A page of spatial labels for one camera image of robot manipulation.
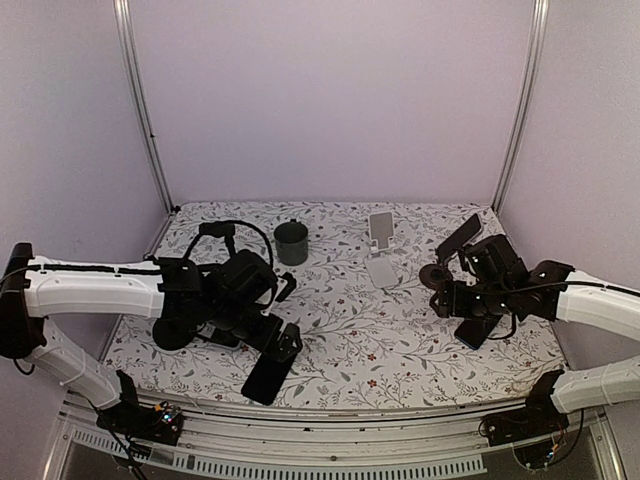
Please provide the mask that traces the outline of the phone with blue case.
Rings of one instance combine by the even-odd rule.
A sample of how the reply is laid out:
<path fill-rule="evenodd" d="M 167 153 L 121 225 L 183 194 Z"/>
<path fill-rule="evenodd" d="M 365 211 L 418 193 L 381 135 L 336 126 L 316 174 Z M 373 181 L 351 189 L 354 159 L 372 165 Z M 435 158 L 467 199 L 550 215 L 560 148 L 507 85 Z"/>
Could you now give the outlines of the phone with blue case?
<path fill-rule="evenodd" d="M 500 317 L 465 319 L 454 331 L 454 337 L 471 350 L 478 350 L 500 320 Z"/>

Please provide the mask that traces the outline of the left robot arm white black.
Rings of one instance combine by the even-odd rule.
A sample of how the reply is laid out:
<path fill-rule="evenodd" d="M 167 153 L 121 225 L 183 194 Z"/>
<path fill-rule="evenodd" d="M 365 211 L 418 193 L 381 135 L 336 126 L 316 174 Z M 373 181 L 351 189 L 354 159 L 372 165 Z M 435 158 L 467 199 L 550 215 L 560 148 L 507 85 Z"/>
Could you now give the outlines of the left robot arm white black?
<path fill-rule="evenodd" d="M 53 323 L 59 314 L 133 315 L 154 322 L 152 337 L 180 350 L 210 325 L 208 341 L 259 352 L 243 386 L 263 405 L 275 399 L 302 349 L 297 325 L 271 307 L 295 289 L 292 275 L 276 274 L 262 257 L 232 251 L 224 263 L 196 264 L 188 256 L 133 264 L 64 263 L 36 256 L 29 243 L 14 246 L 1 279 L 1 355 L 27 360 L 89 400 L 128 434 L 148 426 L 133 381 L 101 365 Z"/>

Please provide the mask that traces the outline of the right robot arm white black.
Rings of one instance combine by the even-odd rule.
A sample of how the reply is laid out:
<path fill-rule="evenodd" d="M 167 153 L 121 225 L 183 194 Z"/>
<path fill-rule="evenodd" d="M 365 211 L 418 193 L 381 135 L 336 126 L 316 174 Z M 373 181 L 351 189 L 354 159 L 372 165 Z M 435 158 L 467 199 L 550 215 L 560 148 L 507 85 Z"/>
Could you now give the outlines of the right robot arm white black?
<path fill-rule="evenodd" d="M 637 340 L 639 293 L 600 280 L 575 267 L 553 261 L 526 268 L 503 234 L 474 245 L 441 245 L 437 263 L 421 268 L 419 279 L 433 295 L 430 306 L 440 318 L 486 322 L 509 315 L 551 322 L 580 323 Z M 517 415 L 517 427 L 537 436 L 556 413 L 636 401 L 639 398 L 639 359 L 585 370 L 556 370 L 543 374 Z"/>

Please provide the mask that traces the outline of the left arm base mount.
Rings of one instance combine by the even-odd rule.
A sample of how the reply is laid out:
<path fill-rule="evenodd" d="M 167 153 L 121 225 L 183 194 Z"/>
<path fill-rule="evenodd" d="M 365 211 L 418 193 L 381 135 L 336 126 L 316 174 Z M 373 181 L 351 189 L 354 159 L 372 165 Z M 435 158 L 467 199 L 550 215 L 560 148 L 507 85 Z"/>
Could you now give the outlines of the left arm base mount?
<path fill-rule="evenodd" d="M 96 425 L 127 438 L 176 446 L 184 423 L 181 408 L 168 401 L 153 407 L 141 405 L 132 378 L 121 370 L 117 370 L 116 375 L 121 387 L 119 402 L 110 408 L 98 409 Z"/>

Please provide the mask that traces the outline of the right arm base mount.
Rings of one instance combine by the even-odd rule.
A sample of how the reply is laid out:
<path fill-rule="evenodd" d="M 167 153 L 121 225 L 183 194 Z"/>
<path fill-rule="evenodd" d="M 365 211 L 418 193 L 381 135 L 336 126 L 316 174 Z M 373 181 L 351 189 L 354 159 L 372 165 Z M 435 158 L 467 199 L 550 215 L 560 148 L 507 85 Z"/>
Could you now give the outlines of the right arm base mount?
<path fill-rule="evenodd" d="M 478 433 L 490 446 L 498 446 L 566 429 L 567 415 L 559 412 L 551 400 L 554 385 L 563 373 L 563 370 L 544 373 L 532 387 L 523 407 L 484 416 Z"/>

